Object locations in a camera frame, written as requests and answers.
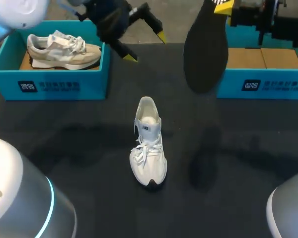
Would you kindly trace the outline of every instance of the black table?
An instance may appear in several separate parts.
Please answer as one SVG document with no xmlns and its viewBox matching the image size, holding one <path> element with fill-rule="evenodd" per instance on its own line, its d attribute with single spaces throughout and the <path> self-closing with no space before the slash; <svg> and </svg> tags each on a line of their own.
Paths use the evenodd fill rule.
<svg viewBox="0 0 298 238">
<path fill-rule="evenodd" d="M 183 76 L 182 44 L 132 49 L 138 64 L 113 56 L 106 101 L 0 96 L 0 138 L 70 198 L 77 238 L 270 238 L 267 199 L 298 173 L 298 101 L 198 96 Z M 156 193 L 135 182 L 129 165 L 142 96 L 153 97 L 162 118 L 168 176 Z"/>
</svg>

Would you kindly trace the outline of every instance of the concrete floor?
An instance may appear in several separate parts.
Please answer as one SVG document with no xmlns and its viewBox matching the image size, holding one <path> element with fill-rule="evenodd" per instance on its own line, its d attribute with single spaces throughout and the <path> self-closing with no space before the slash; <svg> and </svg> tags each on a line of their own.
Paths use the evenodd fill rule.
<svg viewBox="0 0 298 238">
<path fill-rule="evenodd" d="M 76 19 L 71 13 L 59 8 L 56 0 L 50 0 L 47 20 Z M 183 43 L 194 22 L 203 0 L 129 0 L 132 6 L 139 6 L 148 2 L 153 14 L 163 22 L 164 33 L 169 43 Z M 77 10 L 84 12 L 84 7 Z M 132 25 L 122 42 L 125 43 L 159 43 L 159 38 L 142 21 Z"/>
</svg>

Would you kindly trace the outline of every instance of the cardboard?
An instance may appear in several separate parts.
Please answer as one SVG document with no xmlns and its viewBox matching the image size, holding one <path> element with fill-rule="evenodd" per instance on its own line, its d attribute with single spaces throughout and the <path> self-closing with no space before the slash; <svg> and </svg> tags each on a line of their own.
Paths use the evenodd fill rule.
<svg viewBox="0 0 298 238">
<path fill-rule="evenodd" d="M 25 53 L 24 58 L 22 60 L 21 66 L 19 70 L 68 70 L 65 68 L 32 68 L 31 64 L 30 64 L 30 56 L 28 54 L 28 52 Z M 85 70 L 99 70 L 99 66 L 97 67 L 92 67 L 92 68 L 88 68 Z"/>
<path fill-rule="evenodd" d="M 266 68 L 298 69 L 298 57 L 292 49 L 261 49 Z"/>
<path fill-rule="evenodd" d="M 226 68 L 266 68 L 260 49 L 229 48 Z"/>
</svg>

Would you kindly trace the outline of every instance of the black insole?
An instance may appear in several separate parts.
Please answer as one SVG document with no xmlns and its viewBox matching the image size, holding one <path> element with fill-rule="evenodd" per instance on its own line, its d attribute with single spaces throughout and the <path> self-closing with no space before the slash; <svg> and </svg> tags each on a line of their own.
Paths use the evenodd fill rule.
<svg viewBox="0 0 298 238">
<path fill-rule="evenodd" d="M 195 93 L 207 93 L 221 80 L 228 60 L 226 15 L 215 14 L 216 4 L 205 0 L 184 45 L 184 73 Z"/>
</svg>

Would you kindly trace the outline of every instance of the shoe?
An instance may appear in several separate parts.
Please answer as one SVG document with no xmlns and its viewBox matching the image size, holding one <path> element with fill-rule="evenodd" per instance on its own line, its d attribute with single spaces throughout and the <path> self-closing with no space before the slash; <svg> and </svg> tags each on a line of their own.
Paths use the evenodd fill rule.
<svg viewBox="0 0 298 238">
<path fill-rule="evenodd" d="M 49 37 L 29 35 L 27 48 L 33 68 L 79 70 L 96 64 L 101 57 L 99 46 L 86 44 L 82 37 L 75 38 L 59 31 Z"/>
<path fill-rule="evenodd" d="M 152 98 L 143 97 L 135 118 L 139 145 L 131 150 L 129 157 L 132 171 L 143 186 L 157 187 L 167 174 L 167 160 L 164 156 L 161 118 Z"/>
</svg>

